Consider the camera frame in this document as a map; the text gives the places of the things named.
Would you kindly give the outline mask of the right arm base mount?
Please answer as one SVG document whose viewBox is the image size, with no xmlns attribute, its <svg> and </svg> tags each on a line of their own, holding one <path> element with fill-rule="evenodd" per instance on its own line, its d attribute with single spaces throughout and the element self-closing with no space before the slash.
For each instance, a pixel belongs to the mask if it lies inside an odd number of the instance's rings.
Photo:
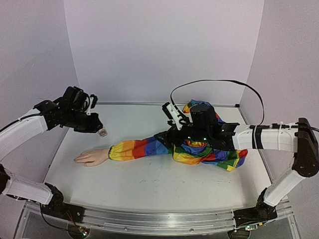
<svg viewBox="0 0 319 239">
<path fill-rule="evenodd" d="M 276 205 L 271 206 L 265 202 L 265 188 L 259 195 L 257 203 L 254 207 L 238 209 L 233 212 L 235 221 L 235 229 L 244 228 L 246 226 L 265 223 L 277 218 Z"/>
</svg>

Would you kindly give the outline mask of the clear glitter nail polish bottle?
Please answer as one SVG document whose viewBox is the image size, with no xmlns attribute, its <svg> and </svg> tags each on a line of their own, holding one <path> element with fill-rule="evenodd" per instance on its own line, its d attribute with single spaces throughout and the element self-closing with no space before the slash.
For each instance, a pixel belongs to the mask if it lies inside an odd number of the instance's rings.
<svg viewBox="0 0 319 239">
<path fill-rule="evenodd" d="M 100 136 L 100 137 L 106 137 L 108 135 L 106 129 L 103 127 L 102 129 L 98 130 L 97 134 Z"/>
</svg>

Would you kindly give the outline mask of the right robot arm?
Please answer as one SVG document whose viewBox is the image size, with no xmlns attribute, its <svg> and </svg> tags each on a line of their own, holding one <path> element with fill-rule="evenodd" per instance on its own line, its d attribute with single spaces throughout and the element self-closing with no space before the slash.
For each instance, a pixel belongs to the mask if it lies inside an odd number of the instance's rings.
<svg viewBox="0 0 319 239">
<path fill-rule="evenodd" d="M 255 150 L 268 156 L 290 156 L 288 166 L 258 197 L 255 206 L 235 210 L 238 226 L 264 223 L 277 217 L 276 207 L 298 184 L 319 172 L 318 128 L 306 118 L 293 123 L 242 124 L 221 123 L 214 107 L 205 104 L 191 107 L 187 116 L 176 105 L 162 106 L 170 129 L 159 134 L 166 146 L 181 146 L 186 140 L 207 143 L 222 151 Z"/>
</svg>

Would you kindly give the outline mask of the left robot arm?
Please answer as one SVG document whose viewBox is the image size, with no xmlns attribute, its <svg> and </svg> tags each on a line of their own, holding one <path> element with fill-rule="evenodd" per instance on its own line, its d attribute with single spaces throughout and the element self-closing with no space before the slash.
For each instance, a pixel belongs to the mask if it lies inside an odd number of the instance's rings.
<svg viewBox="0 0 319 239">
<path fill-rule="evenodd" d="M 21 170 L 13 171 L 9 160 L 21 156 L 26 150 L 27 156 L 46 153 L 39 146 L 42 134 L 61 127 L 78 133 L 100 133 L 104 126 L 98 113 L 93 109 L 98 101 L 94 94 L 69 86 L 61 97 L 55 100 L 43 100 L 29 111 L 4 126 L 0 130 L 0 193 L 16 200 L 29 200 L 47 205 L 54 216 L 61 218 L 67 213 L 67 206 L 58 198 L 59 193 L 53 186 L 41 183 L 34 176 L 27 176 Z"/>
</svg>

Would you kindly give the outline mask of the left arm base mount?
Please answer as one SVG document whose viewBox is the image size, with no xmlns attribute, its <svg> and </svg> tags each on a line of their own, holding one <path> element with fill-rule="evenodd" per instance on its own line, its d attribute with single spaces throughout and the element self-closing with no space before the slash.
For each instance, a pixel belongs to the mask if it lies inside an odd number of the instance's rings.
<svg viewBox="0 0 319 239">
<path fill-rule="evenodd" d="M 55 218 L 72 221 L 73 223 L 81 223 L 85 212 L 84 207 L 65 203 L 64 196 L 57 187 L 49 183 L 44 184 L 50 189 L 52 198 L 48 204 L 40 205 L 41 212 Z"/>
</svg>

